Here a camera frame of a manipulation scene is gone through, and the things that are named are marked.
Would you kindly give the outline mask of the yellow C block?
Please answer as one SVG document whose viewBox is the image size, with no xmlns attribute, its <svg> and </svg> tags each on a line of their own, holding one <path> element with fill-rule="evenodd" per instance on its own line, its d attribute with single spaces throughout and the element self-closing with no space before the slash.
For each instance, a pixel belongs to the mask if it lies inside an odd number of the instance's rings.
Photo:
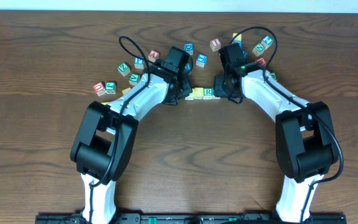
<svg viewBox="0 0 358 224">
<path fill-rule="evenodd" d="M 195 94 L 194 91 L 192 91 L 188 96 L 185 97 L 185 100 L 194 100 Z"/>
</svg>

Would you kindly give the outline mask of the yellow O block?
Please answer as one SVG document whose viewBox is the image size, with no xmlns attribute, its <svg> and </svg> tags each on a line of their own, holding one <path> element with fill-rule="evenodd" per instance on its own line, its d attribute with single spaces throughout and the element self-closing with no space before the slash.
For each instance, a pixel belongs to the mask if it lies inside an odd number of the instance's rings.
<svg viewBox="0 0 358 224">
<path fill-rule="evenodd" d="M 202 87 L 194 88 L 194 99 L 202 100 L 203 97 L 204 97 L 204 88 L 202 88 Z"/>
</svg>

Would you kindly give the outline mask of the green R block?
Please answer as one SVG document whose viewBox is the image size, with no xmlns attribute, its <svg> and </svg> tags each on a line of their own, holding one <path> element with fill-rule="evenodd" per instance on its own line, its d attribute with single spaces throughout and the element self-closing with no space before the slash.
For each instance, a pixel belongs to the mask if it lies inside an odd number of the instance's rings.
<svg viewBox="0 0 358 224">
<path fill-rule="evenodd" d="M 212 100 L 213 98 L 214 98 L 213 88 L 204 88 L 203 89 L 203 99 L 204 100 Z"/>
</svg>

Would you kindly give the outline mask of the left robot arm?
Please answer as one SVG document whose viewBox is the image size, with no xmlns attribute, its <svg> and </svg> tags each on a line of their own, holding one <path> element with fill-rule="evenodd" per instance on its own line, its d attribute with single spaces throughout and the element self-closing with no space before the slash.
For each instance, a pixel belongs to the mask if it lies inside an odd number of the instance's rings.
<svg viewBox="0 0 358 224">
<path fill-rule="evenodd" d="M 139 121 L 156 105 L 176 105 L 191 93 L 189 53 L 172 47 L 165 60 L 146 68 L 140 82 L 122 97 L 86 109 L 70 159 L 85 186 L 82 223 L 110 223 L 116 213 L 116 181 L 126 169 Z"/>
</svg>

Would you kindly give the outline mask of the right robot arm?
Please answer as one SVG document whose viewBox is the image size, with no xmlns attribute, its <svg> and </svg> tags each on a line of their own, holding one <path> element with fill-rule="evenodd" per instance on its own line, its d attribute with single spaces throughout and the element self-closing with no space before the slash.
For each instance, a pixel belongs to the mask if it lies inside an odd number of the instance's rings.
<svg viewBox="0 0 358 224">
<path fill-rule="evenodd" d="M 248 63 L 237 43 L 219 49 L 224 69 L 214 94 L 241 103 L 256 103 L 275 123 L 276 157 L 285 175 L 275 212 L 284 222 L 311 220 L 310 205 L 318 184 L 328 181 L 330 167 L 343 163 L 328 106 L 310 103 L 279 84 L 267 67 Z"/>
</svg>

